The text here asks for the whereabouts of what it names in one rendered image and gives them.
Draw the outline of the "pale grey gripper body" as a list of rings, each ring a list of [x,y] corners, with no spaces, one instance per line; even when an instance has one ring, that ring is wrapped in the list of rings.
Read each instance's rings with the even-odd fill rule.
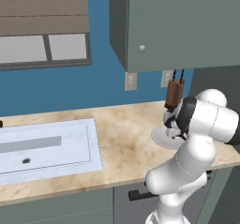
[[[157,145],[171,150],[177,150],[186,140],[179,129],[165,126],[154,127],[151,137]]]

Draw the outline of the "dark grey fridge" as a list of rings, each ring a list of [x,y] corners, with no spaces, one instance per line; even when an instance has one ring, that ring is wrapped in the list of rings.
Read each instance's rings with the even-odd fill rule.
[[[189,93],[197,95],[207,88],[222,91],[228,107],[240,112],[240,66],[195,69]],[[240,165],[232,167],[209,224],[240,224]]]

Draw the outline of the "grey-green base cabinet door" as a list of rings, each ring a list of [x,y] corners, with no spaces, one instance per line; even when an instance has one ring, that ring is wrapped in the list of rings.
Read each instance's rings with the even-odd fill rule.
[[[113,224],[113,190],[0,206],[0,224]]]

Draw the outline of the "brown wooden knife block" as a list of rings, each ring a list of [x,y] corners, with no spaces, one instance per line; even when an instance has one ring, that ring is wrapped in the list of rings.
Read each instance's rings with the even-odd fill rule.
[[[184,91],[184,81],[170,80],[167,88],[167,96],[164,107],[167,109],[175,108],[180,102]]]

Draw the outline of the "grey-green cabinet side panel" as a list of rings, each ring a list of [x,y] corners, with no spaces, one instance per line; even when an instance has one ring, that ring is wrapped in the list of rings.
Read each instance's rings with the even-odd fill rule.
[[[222,194],[224,187],[232,173],[232,168],[225,168],[217,170],[215,178],[207,194],[203,208],[199,215],[197,224],[209,224],[211,215],[218,204],[219,198]]]

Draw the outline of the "white sink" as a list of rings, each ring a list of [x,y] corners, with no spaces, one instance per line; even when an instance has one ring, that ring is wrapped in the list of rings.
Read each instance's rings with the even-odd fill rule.
[[[92,118],[0,128],[0,186],[101,169]]]

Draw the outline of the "window with brown blind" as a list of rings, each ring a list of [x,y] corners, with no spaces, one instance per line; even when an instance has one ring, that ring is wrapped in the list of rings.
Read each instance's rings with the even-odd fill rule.
[[[0,0],[0,71],[90,64],[88,0]]]

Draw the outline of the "white wall outlet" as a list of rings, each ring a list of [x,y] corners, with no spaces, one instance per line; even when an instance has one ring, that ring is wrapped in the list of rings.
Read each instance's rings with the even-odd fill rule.
[[[173,71],[172,70],[164,70],[161,76],[161,88],[165,88],[168,86],[169,80],[173,78]]]
[[[137,89],[137,73],[126,73],[125,76],[125,90],[126,91],[135,91]]]

